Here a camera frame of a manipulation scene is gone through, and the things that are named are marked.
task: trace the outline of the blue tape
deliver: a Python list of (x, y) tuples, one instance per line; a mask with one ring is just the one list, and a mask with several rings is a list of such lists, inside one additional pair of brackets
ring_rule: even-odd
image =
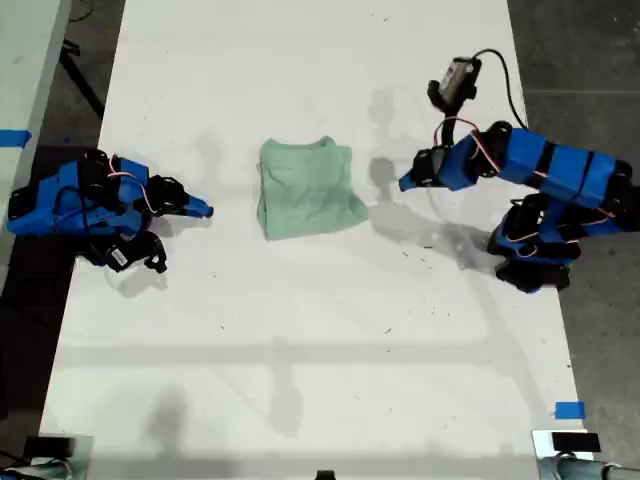
[(27, 130), (0, 130), (0, 147), (24, 148), (30, 138)]
[(586, 416), (584, 402), (556, 402), (556, 420), (582, 420)]

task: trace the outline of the white label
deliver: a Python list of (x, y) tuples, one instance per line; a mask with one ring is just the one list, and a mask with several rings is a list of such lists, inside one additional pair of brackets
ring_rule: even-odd
[(111, 251), (111, 256), (116, 259), (116, 262), (118, 262), (121, 267), (124, 267), (127, 264), (127, 257), (125, 257), (117, 248), (114, 248)]

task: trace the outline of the black cable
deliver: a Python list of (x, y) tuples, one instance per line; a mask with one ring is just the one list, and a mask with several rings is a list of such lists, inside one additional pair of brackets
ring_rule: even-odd
[(502, 69), (504, 70), (504, 81), (507, 87), (507, 99), (509, 100), (509, 107), (511, 108), (511, 112), (513, 113), (513, 116), (516, 117), (516, 120), (518, 121), (520, 126), (527, 130), (527, 126), (524, 124), (524, 122), (520, 118), (520, 115), (518, 115), (518, 112), (516, 111), (516, 107), (513, 105), (513, 98), (511, 97), (511, 81), (509, 80), (509, 67), (507, 67), (506, 60), (504, 59), (502, 54), (494, 48), (485, 48), (483, 50), (480, 50), (473, 56), (473, 58), (479, 57), (484, 53), (493, 53), (500, 59), (500, 63), (502, 63)]

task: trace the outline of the red wire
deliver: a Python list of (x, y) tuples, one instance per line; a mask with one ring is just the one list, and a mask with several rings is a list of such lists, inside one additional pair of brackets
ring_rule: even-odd
[(144, 201), (147, 204), (147, 207), (149, 207), (149, 210), (151, 211), (151, 213), (158, 213), (157, 210), (154, 210), (151, 207), (151, 202), (149, 202), (149, 197), (147, 196), (147, 190), (144, 188), (144, 185), (142, 184), (142, 181), (136, 177), (134, 174), (129, 173), (129, 172), (116, 172), (116, 170), (113, 168), (113, 159), (116, 158), (117, 155), (114, 153), (111, 158), (109, 158), (109, 170), (111, 170), (111, 173), (107, 175), (107, 178), (115, 178), (115, 177), (131, 177), (134, 180), (137, 180), (138, 185), (140, 185), (140, 190), (142, 190), (142, 196), (144, 197)]

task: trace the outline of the green t-shirt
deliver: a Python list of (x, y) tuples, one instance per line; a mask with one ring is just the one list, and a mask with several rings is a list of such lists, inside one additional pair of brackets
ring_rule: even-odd
[(258, 221), (268, 240), (335, 232), (367, 219), (351, 189), (351, 148), (330, 137), (310, 145), (267, 140), (260, 173)]

